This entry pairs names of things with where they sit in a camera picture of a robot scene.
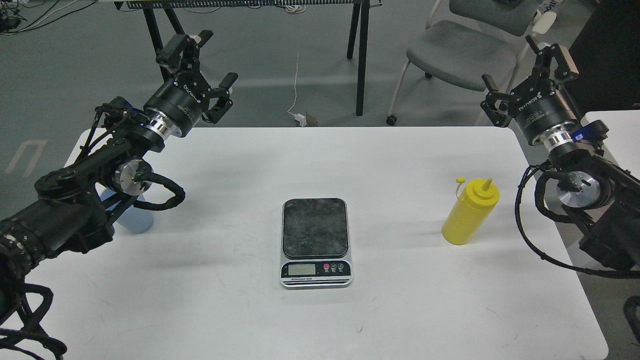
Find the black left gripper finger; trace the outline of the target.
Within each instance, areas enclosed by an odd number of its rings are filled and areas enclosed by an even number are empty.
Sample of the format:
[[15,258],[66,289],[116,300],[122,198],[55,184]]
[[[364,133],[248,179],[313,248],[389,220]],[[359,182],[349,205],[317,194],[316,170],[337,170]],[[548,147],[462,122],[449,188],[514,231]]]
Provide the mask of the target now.
[[218,84],[217,88],[208,89],[208,91],[202,93],[202,121],[217,125],[226,112],[233,107],[231,94],[233,93],[233,84],[238,77],[237,73],[229,72]]
[[175,34],[162,48],[156,50],[156,63],[160,66],[162,80],[187,71],[188,75],[201,73],[201,48],[213,36],[212,30],[201,30],[199,34]]

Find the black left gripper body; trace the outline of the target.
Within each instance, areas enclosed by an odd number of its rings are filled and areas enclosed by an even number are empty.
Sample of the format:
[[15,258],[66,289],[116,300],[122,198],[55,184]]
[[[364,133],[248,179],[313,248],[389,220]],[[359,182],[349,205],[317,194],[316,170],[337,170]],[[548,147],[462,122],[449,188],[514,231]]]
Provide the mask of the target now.
[[180,70],[146,101],[143,109],[148,116],[165,116],[175,127],[172,135],[183,138],[211,108],[211,100],[220,94],[221,88],[208,84],[199,71]]

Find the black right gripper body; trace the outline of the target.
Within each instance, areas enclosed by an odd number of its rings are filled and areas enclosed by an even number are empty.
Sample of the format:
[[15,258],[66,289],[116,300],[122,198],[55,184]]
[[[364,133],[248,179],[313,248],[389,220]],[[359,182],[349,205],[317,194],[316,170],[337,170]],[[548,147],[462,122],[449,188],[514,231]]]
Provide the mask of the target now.
[[554,80],[541,80],[537,85],[524,80],[511,92],[519,101],[509,105],[509,115],[530,146],[540,145],[541,135],[556,126],[570,131],[578,125],[578,118],[558,92]]

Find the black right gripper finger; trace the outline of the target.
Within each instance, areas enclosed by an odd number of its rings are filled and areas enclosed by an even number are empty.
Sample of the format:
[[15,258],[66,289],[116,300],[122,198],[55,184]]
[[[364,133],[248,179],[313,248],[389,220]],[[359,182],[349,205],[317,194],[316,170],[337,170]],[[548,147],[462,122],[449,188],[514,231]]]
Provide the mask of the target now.
[[487,89],[485,100],[480,103],[482,111],[487,115],[490,123],[498,128],[507,128],[514,116],[509,115],[510,107],[514,107],[521,101],[521,96],[514,93],[503,93],[489,74],[481,76]]
[[578,78],[579,69],[564,45],[554,43],[542,47],[531,35],[525,39],[535,53],[531,74],[525,79],[528,88],[556,88]]

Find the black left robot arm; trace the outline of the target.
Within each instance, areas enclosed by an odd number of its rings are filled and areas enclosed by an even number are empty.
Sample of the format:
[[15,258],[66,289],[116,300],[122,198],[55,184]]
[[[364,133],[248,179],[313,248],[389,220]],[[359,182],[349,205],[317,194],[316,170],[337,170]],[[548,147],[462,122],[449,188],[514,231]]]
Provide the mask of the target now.
[[1,221],[1,321],[14,314],[22,321],[21,329],[2,328],[2,349],[38,359],[19,347],[29,340],[61,360],[66,344],[41,326],[53,292],[26,276],[62,252],[85,254],[111,242],[114,223],[130,208],[164,211],[185,200],[185,190],[155,173],[144,155],[161,152],[169,137],[185,137],[200,120],[215,125],[233,106],[237,73],[212,86],[201,72],[201,48],[212,36],[208,29],[174,35],[156,57],[169,76],[144,106],[117,96],[96,107],[76,160],[39,178],[38,200]]

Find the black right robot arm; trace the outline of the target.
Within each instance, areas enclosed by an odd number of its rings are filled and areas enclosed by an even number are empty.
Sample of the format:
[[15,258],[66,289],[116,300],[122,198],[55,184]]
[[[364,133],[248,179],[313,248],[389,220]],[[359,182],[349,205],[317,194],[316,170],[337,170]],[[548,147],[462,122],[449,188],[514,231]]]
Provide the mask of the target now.
[[[560,268],[611,280],[637,280],[639,272],[638,178],[604,157],[609,128],[602,120],[586,125],[570,109],[557,84],[579,75],[569,50],[560,44],[542,46],[531,35],[535,53],[531,74],[507,93],[484,74],[487,88],[480,104],[494,126],[515,121],[530,146],[543,146],[548,159],[530,165],[522,175],[514,216],[522,239],[542,260]],[[525,186],[535,173],[534,204],[555,223],[574,224],[581,231],[579,248],[603,266],[590,269],[552,258],[528,239],[521,221]]]

